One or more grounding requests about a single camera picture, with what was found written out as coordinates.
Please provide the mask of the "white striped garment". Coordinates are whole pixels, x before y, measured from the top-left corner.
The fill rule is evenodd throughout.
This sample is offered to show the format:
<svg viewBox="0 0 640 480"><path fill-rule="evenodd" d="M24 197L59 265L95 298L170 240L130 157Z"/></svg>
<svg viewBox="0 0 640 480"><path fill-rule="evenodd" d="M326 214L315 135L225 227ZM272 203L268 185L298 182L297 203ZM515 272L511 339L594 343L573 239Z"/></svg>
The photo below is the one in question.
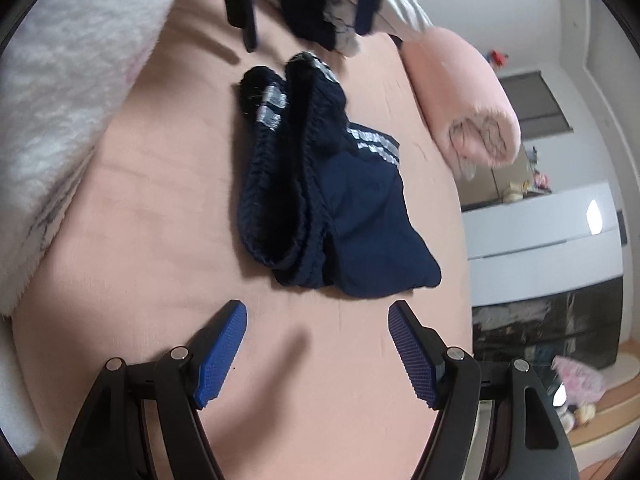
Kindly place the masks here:
<svg viewBox="0 0 640 480"><path fill-rule="evenodd" d="M299 39L352 58L360 51L354 29L358 0L267 0L276 6ZM382 0L369 35L377 32L402 41L420 38L433 26L418 0Z"/></svg>

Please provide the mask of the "navy blue striped shorts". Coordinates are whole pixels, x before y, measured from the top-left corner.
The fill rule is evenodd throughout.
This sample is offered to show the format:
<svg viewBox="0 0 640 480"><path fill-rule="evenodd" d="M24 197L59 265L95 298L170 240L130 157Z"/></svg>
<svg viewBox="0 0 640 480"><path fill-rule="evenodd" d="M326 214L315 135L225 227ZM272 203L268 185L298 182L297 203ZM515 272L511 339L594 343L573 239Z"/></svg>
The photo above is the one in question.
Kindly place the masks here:
<svg viewBox="0 0 640 480"><path fill-rule="evenodd" d="M398 142L348 119L325 62L300 52L283 76L252 67L240 107L253 136L240 239L279 284L364 299L440 284L440 266L409 220Z"/></svg>

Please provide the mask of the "dark glass wardrobe door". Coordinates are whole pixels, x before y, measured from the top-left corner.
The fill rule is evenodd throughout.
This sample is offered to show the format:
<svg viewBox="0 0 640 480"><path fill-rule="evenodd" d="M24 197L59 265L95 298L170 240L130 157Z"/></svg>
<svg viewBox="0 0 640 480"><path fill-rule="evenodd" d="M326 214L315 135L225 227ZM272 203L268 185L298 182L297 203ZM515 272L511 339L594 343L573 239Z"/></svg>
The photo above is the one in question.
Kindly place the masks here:
<svg viewBox="0 0 640 480"><path fill-rule="evenodd" d="M480 361L524 359L549 367L556 356L596 370L617 359L623 280L529 300L475 307L473 352Z"/></svg>

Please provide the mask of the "rolled pink quilt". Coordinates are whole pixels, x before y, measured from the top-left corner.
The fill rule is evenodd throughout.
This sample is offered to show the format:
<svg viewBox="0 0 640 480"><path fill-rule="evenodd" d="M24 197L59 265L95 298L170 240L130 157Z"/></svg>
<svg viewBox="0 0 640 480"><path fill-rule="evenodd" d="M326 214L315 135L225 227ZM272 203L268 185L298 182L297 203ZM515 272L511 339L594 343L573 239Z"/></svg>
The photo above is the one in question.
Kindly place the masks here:
<svg viewBox="0 0 640 480"><path fill-rule="evenodd" d="M518 116L486 58L448 29L431 27L400 48L428 130L457 180L513 164Z"/></svg>

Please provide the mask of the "fluffy white pink sleeve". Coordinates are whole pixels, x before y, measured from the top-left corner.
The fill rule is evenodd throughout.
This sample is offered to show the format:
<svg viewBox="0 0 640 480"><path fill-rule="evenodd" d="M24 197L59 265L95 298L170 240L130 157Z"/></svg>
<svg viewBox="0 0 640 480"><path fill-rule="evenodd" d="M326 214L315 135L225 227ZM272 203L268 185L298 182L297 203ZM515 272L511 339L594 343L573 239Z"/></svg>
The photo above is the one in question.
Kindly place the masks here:
<svg viewBox="0 0 640 480"><path fill-rule="evenodd" d="M13 313L174 0L36 0L1 55L1 313Z"/></svg>

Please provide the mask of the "white curved wardrobe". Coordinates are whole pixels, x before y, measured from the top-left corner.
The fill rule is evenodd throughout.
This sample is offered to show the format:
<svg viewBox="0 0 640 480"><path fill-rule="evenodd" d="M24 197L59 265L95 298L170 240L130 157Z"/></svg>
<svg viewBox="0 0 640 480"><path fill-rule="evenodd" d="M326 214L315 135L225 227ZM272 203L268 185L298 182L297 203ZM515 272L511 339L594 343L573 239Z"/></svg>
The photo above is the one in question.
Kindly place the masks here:
<svg viewBox="0 0 640 480"><path fill-rule="evenodd" d="M547 297L624 272L606 182L462 214L472 306Z"/></svg>

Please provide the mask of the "pink bed sheet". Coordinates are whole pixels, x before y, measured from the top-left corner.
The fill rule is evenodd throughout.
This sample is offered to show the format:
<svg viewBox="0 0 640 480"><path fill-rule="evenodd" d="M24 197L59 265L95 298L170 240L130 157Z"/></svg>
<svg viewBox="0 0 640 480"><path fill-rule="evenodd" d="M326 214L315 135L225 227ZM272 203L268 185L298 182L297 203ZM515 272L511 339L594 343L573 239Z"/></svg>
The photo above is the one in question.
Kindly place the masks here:
<svg viewBox="0 0 640 480"><path fill-rule="evenodd" d="M279 285L238 237L250 137L236 86L303 50L270 6L247 53L217 0L175 0L17 306L18 362L61 453L104 363L156 359L227 301L247 331L201 420L229 479L407 479L435 419L387 329L390 300Z"/></svg>

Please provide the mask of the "beige cabinet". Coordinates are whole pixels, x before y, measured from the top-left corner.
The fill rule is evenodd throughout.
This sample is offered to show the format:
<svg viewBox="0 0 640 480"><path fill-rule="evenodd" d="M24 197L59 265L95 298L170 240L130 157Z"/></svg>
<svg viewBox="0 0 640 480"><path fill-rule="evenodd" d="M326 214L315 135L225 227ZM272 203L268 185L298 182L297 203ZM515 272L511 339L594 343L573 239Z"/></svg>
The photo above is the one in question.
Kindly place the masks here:
<svg viewBox="0 0 640 480"><path fill-rule="evenodd" d="M548 177L537 169L536 148L525 146L512 165L478 167L472 180L457 182L457 190L463 212L551 194Z"/></svg>

